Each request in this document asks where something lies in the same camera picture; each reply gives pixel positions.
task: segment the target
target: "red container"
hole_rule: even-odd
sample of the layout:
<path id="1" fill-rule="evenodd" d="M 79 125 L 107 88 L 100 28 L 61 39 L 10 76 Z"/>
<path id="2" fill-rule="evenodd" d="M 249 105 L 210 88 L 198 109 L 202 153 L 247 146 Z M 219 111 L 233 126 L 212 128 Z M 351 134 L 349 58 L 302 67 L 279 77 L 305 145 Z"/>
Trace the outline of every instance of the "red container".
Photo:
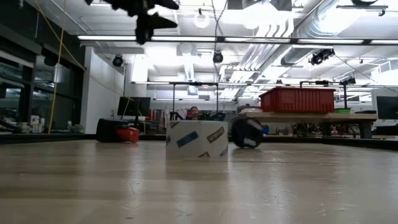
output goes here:
<path id="1" fill-rule="evenodd" d="M 260 95 L 261 109 L 276 113 L 333 113 L 334 90 L 275 87 Z"/>

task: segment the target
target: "wire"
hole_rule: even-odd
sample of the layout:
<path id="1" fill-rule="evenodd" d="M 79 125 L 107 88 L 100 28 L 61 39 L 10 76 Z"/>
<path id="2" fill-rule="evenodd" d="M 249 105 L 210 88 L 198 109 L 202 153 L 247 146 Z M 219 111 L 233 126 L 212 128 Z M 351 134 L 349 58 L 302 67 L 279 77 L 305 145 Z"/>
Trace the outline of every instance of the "wire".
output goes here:
<path id="1" fill-rule="evenodd" d="M 52 99 L 52 107 L 51 107 L 51 116 L 50 116 L 50 125 L 49 125 L 49 134 L 51 134 L 51 127 L 52 127 L 52 119 L 54 117 L 54 108 L 55 108 L 55 100 L 57 99 L 57 78 L 58 78 L 58 71 L 60 69 L 61 63 L 61 54 L 62 54 L 62 42 L 63 42 L 63 34 L 65 32 L 65 18 L 66 18 L 66 11 L 67 11 L 67 0 L 63 0 L 63 21 L 62 21 L 62 30 L 61 30 L 61 39 L 60 39 L 60 50 L 58 51 L 58 63 L 57 69 L 55 70 L 54 79 L 54 98 Z"/>
<path id="2" fill-rule="evenodd" d="M 380 86 L 383 86 L 384 88 L 386 88 L 386 89 L 388 89 L 388 90 L 390 90 L 390 91 L 393 91 L 394 93 L 398 93 L 398 91 L 395 91 L 395 90 L 392 89 L 392 88 L 389 88 L 389 87 L 387 87 L 387 86 L 385 86 L 385 85 L 382 85 L 382 84 L 380 84 L 379 82 L 377 82 L 377 81 L 375 81 L 374 79 L 372 79 L 370 76 L 365 75 L 364 73 L 360 72 L 358 69 L 356 69 L 356 68 L 354 68 L 353 66 L 351 66 L 349 63 L 347 63 L 346 61 L 344 61 L 343 59 L 341 59 L 341 58 L 340 58 L 339 56 L 337 56 L 336 54 L 335 54 L 335 57 L 338 58 L 338 59 L 340 59 L 344 64 L 346 64 L 346 65 L 348 65 L 349 67 L 351 67 L 353 70 L 355 70 L 355 72 L 358 72 L 359 74 L 363 75 L 364 77 L 366 77 L 366 78 L 368 78 L 368 79 L 374 81 L 375 83 L 379 84 Z"/>
<path id="3" fill-rule="evenodd" d="M 223 16 L 227 4 L 228 4 L 228 0 L 225 1 L 224 8 L 221 11 L 220 16 L 217 18 L 217 16 L 216 16 L 216 7 L 214 7 L 214 0 L 211 0 L 211 7 L 213 8 L 214 20 L 216 21 L 216 27 L 215 27 L 215 31 L 214 31 L 214 37 L 215 37 L 216 40 L 214 42 L 214 51 L 213 51 L 213 53 L 215 53 L 216 50 L 217 50 L 217 30 L 218 30 L 218 27 L 219 27 L 219 22 L 220 22 L 221 16 Z M 213 65 L 214 65 L 214 69 L 216 70 L 216 76 L 217 76 L 217 75 L 219 75 L 220 72 L 217 69 L 216 63 L 213 63 Z"/>

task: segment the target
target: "table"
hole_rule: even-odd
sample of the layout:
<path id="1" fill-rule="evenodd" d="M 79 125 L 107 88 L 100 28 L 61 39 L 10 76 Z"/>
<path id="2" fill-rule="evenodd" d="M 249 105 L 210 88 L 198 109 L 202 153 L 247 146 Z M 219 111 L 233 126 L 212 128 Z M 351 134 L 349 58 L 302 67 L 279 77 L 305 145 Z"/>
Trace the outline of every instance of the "table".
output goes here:
<path id="1" fill-rule="evenodd" d="M 361 139 L 372 138 L 372 123 L 377 120 L 376 114 L 310 114 L 310 113 L 272 113 L 250 112 L 240 114 L 235 119 L 256 118 L 260 123 L 320 123 L 323 135 L 330 136 L 331 124 L 358 124 Z"/>

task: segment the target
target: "bottle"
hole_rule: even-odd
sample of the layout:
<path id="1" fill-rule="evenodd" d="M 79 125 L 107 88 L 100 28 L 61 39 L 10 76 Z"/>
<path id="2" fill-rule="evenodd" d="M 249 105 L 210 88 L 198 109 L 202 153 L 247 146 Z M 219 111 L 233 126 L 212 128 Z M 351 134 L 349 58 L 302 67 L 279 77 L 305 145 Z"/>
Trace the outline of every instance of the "bottle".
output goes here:
<path id="1" fill-rule="evenodd" d="M 70 130 L 72 128 L 72 122 L 68 121 L 68 130 Z"/>

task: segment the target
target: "red bin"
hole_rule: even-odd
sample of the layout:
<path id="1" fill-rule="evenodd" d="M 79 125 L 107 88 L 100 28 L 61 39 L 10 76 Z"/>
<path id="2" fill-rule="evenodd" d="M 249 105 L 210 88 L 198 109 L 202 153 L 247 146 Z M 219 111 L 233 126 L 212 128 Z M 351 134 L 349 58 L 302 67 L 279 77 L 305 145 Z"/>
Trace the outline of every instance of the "red bin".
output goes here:
<path id="1" fill-rule="evenodd" d="M 335 90 L 275 87 L 261 94 L 261 109 L 276 113 L 333 113 Z"/>

